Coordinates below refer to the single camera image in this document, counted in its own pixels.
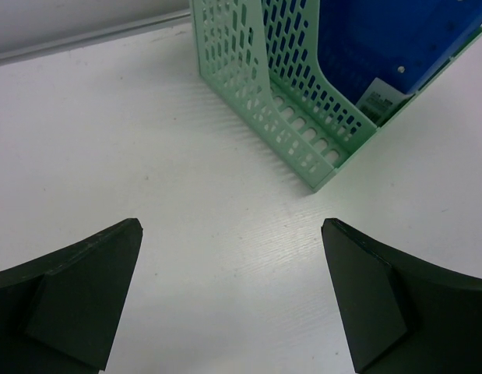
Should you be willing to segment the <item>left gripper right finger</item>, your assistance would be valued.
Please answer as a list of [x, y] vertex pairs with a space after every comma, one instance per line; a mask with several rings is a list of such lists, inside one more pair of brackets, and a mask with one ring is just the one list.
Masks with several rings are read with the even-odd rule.
[[322, 240], [356, 373], [482, 373], [482, 279], [336, 218]]

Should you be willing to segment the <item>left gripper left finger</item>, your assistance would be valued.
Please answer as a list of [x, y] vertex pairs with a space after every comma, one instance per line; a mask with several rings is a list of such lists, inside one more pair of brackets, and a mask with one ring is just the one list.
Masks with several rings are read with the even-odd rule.
[[142, 237], [127, 218], [0, 271], [0, 373], [104, 371]]

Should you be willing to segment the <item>blue clip file folder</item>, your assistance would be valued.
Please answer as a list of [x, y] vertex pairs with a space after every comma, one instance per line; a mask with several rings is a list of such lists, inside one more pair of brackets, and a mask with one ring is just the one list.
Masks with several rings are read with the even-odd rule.
[[377, 126], [482, 25], [482, 1], [264, 1], [270, 72], [316, 116]]

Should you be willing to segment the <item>green file organizer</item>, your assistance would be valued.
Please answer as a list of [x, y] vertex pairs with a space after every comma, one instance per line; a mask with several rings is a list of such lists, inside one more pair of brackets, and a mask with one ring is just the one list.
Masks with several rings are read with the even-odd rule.
[[191, 2], [199, 74], [313, 191], [332, 179], [482, 34], [481, 25], [387, 122], [377, 126], [357, 109], [352, 110], [351, 121], [331, 111], [316, 116], [275, 81], [269, 69], [262, 2]]

